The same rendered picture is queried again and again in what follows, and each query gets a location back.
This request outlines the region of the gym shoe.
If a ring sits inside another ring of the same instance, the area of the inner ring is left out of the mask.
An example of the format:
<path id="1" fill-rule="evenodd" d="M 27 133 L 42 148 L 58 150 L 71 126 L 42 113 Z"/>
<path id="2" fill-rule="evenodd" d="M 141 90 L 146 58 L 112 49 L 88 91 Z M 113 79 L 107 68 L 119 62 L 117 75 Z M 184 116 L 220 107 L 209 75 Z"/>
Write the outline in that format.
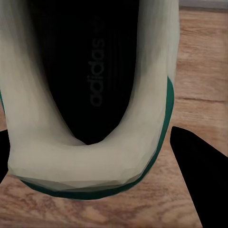
<path id="1" fill-rule="evenodd" d="M 155 164 L 174 106 L 179 0 L 0 0 L 8 171 L 73 201 Z"/>

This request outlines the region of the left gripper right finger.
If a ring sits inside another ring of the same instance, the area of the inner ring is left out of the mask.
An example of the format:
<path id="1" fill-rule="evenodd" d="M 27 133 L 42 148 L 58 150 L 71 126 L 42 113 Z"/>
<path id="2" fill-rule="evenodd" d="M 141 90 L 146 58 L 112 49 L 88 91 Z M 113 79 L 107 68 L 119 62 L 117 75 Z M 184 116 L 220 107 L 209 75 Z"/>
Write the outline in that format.
<path id="1" fill-rule="evenodd" d="M 228 228 L 228 157 L 176 126 L 170 144 L 203 228 Z"/>

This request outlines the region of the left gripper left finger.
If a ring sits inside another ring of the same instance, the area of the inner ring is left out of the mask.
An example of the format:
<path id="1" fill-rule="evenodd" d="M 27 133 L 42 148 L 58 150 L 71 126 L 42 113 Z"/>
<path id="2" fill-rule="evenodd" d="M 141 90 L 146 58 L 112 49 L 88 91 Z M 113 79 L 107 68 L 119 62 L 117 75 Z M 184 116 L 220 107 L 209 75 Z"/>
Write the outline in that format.
<path id="1" fill-rule="evenodd" d="M 8 159 L 10 155 L 10 140 L 8 130 L 0 132 L 0 183 L 8 172 Z"/>

